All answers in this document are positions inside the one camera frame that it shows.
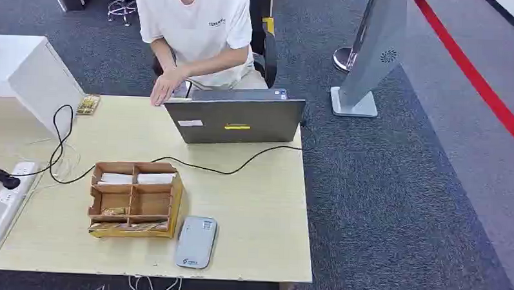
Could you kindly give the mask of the person's left hand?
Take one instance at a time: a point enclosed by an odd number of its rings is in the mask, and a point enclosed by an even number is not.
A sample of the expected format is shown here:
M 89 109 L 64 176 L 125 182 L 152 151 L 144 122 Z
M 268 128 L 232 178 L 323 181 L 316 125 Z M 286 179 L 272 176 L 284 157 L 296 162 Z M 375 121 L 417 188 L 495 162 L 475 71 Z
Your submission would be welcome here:
M 165 70 L 156 80 L 152 92 L 151 103 L 154 106 L 161 105 L 168 100 L 174 91 L 188 78 L 185 67 L 175 67 Z

